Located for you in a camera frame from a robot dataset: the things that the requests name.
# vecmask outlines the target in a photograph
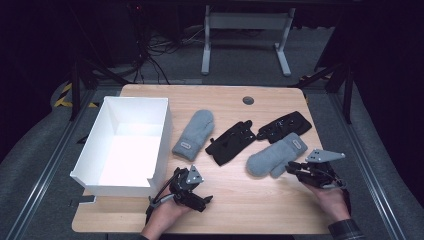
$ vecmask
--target gray mitten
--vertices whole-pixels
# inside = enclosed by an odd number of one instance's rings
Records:
[[[264,150],[253,154],[246,166],[250,174],[263,177],[271,173],[278,178],[285,171],[288,162],[296,160],[308,147],[296,133],[290,133]]]
[[[214,127],[212,112],[208,110],[197,111],[184,128],[180,139],[172,149],[172,153],[194,161]]]

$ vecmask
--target sleeve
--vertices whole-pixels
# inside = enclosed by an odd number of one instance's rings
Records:
[[[334,240],[363,240],[365,235],[361,232],[353,219],[335,222],[328,226]]]

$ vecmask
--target metal stand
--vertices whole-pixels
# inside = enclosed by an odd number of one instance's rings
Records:
[[[203,50],[202,74],[209,74],[211,42],[210,30],[213,29],[267,29],[282,30],[283,35],[279,43],[275,43],[275,50],[280,61],[284,76],[291,75],[284,46],[289,35],[290,26],[294,18],[295,8],[291,8],[288,13],[262,14],[262,13],[221,13],[210,12],[209,5],[205,12],[205,47]]]

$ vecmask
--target white box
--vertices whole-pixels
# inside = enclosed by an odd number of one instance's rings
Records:
[[[105,97],[70,176],[96,196],[154,196],[171,134],[168,98]]]

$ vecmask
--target gray fabric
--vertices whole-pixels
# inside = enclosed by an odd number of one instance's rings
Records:
[[[247,170],[255,177],[264,177],[268,173],[278,178],[285,171],[285,165],[294,161],[308,147],[296,133],[290,133],[264,150],[253,154],[246,163]]]
[[[184,128],[174,148],[172,148],[172,153],[189,161],[194,161],[214,127],[211,111],[197,111]]]

